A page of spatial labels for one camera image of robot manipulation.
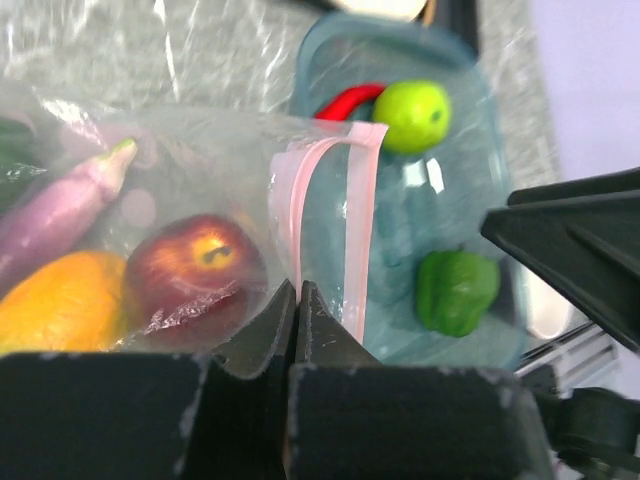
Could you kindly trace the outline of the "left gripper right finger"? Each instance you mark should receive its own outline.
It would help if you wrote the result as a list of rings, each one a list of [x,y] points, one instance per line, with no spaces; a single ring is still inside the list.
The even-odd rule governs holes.
[[[505,370],[377,362],[305,283],[289,370],[291,479],[550,479],[532,393]]]

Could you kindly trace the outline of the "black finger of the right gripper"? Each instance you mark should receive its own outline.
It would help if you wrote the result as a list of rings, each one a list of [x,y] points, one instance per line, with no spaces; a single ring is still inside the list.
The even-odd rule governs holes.
[[[639,171],[514,191],[481,235],[630,350],[639,347]]]

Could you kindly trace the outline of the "green bell pepper toy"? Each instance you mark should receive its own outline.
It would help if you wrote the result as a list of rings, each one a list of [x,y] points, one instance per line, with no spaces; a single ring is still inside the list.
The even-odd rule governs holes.
[[[494,303],[500,285],[495,260],[464,250],[433,251],[417,269],[417,318],[430,331],[467,336]]]

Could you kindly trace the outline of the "green apple toy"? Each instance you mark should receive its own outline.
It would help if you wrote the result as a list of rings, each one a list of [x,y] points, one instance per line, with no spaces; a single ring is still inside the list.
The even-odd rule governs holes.
[[[396,154],[418,154],[448,135],[452,106],[445,88],[427,80],[396,82],[381,93],[372,120],[388,127],[383,147]]]

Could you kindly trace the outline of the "clear zip top bag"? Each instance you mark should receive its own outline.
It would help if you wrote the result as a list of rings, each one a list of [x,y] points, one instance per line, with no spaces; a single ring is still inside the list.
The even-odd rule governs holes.
[[[70,251],[47,264],[107,251],[127,265],[166,225],[221,215],[243,228],[266,266],[268,290],[251,320],[281,284],[300,290],[313,281],[330,313],[363,340],[383,125],[203,107],[123,111],[9,80],[1,84],[2,118],[31,129],[44,172],[1,219],[83,161],[127,138],[138,146],[118,197]],[[1,292],[1,301],[21,282]]]

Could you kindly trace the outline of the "yellow green mango toy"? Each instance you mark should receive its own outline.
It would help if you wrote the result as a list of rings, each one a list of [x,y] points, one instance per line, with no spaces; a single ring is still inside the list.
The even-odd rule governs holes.
[[[107,351],[126,333],[126,261],[78,251],[40,268],[1,301],[1,352]]]

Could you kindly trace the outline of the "red apple toy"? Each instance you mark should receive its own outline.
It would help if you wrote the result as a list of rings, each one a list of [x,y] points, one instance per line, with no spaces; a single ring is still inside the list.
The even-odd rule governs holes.
[[[130,255],[123,305],[143,348],[219,345],[252,318],[268,290],[263,257],[231,219],[212,214],[172,222]]]

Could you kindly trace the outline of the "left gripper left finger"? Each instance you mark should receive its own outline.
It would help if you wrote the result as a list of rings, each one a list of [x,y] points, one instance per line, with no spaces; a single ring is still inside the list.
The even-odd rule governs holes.
[[[1,360],[5,479],[281,479],[296,294],[206,353]]]

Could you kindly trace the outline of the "purple eggplant toy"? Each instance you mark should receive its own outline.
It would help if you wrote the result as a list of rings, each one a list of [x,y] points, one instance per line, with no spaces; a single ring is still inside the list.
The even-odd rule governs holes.
[[[1,292],[66,254],[119,195],[138,150],[132,138],[87,159],[1,219]]]

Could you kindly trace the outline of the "red chili toy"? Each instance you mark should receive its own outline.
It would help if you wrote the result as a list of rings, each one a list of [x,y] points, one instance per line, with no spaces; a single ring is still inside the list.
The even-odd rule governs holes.
[[[314,118],[328,121],[345,121],[359,107],[375,101],[385,89],[386,86],[380,83],[352,86],[334,97],[314,115]]]

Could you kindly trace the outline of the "green lime toy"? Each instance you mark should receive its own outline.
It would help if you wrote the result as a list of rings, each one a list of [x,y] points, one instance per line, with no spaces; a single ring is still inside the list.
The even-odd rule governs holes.
[[[1,119],[1,214],[44,172],[35,155],[31,129],[17,120]]]

